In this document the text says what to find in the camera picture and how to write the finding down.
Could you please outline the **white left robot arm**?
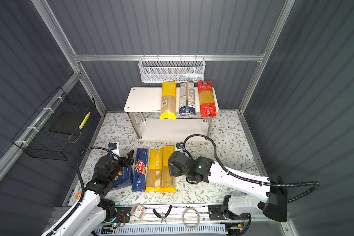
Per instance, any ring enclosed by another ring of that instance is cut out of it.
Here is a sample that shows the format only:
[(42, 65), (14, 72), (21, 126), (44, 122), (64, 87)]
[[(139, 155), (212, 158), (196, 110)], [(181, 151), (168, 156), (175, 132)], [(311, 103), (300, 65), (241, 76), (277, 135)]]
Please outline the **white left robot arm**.
[[(91, 149), (100, 149), (107, 154), (96, 163), (96, 172), (91, 181), (84, 185), (79, 160), (85, 152)], [(82, 187), (80, 198), (43, 235), (88, 236), (100, 223), (115, 218), (118, 215), (115, 203), (105, 197), (112, 190), (114, 178), (120, 169), (133, 164), (134, 150), (129, 151), (124, 157), (104, 147), (89, 147), (83, 150), (76, 160), (77, 176)]]

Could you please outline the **yellow Pastatime bag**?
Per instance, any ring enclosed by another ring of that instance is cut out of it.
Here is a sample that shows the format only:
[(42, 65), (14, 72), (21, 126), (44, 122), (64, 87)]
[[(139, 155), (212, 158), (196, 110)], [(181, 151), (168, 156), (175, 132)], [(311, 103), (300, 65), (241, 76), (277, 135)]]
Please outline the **yellow Pastatime bag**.
[(160, 192), (162, 181), (163, 149), (151, 149), (145, 192)]
[(163, 147), (163, 160), (162, 160), (162, 184), (161, 193), (176, 193), (175, 177), (170, 176), (169, 172), (169, 158), (176, 150), (175, 146)]
[(160, 119), (176, 119), (176, 82), (162, 83), (162, 102)]

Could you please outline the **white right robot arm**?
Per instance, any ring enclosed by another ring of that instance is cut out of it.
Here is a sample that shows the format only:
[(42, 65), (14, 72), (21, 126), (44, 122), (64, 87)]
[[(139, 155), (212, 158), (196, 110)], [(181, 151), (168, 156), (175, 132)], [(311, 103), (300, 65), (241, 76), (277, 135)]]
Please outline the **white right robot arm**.
[(224, 197), (218, 212), (226, 219), (234, 219), (245, 213), (262, 212), (267, 218), (287, 221), (287, 191), (269, 186), (267, 177), (250, 175), (233, 169), (223, 170), (217, 161), (206, 157), (193, 159), (175, 151), (168, 160), (171, 177), (185, 176), (190, 184), (200, 182), (221, 184), (247, 194)]

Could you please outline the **red spaghetti bag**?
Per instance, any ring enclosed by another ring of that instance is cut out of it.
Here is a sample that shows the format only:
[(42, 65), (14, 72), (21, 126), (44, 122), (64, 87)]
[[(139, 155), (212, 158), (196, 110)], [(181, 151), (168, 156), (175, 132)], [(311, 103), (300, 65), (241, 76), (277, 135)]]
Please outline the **red spaghetti bag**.
[(201, 118), (216, 117), (216, 106), (213, 88), (210, 81), (198, 81), (198, 94), (200, 101)]

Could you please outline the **clear blue spaghetti bag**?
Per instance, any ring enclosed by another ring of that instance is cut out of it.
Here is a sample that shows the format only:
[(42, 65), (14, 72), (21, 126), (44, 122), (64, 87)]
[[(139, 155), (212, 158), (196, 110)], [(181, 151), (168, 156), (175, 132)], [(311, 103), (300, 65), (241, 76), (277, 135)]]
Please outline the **clear blue spaghetti bag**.
[(193, 82), (180, 83), (180, 116), (195, 116), (195, 87)]

